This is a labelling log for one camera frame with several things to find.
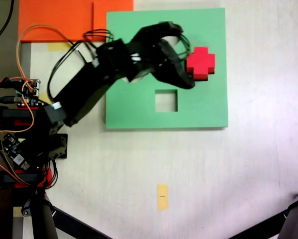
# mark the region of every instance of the green foam board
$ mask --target green foam board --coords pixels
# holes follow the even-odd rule
[[[208,46],[216,54],[215,74],[191,90],[157,81],[152,75],[139,83],[117,81],[106,94],[106,127],[190,128],[227,127],[225,9],[108,12],[107,28],[128,43],[136,32],[161,21],[182,26],[191,46]],[[183,51],[181,43],[175,50]],[[178,111],[156,112],[156,90],[177,90]]]

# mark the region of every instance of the orange sheet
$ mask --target orange sheet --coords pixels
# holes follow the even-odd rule
[[[86,31],[105,28],[108,11],[133,10],[133,0],[19,0],[18,35],[33,24],[50,24],[72,41]],[[29,30],[22,42],[66,41],[47,28]]]

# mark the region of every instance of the red cross-shaped block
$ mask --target red cross-shaped block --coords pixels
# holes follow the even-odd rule
[[[208,47],[194,47],[194,53],[187,58],[187,72],[195,81],[207,81],[208,75],[215,73],[215,54],[210,54]]]

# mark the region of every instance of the square hole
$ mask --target square hole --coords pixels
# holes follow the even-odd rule
[[[177,112],[178,91],[177,90],[156,90],[155,91],[156,112]]]

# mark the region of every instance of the white table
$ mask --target white table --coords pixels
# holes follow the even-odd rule
[[[63,129],[69,157],[47,191],[55,206],[114,239],[226,239],[289,206],[298,193],[298,0],[135,0],[135,10],[210,6],[226,8],[229,127],[106,131],[102,100]],[[42,45],[32,44],[30,76],[46,82],[64,52]],[[80,67],[72,56],[53,93]],[[161,212],[160,183],[169,186]]]

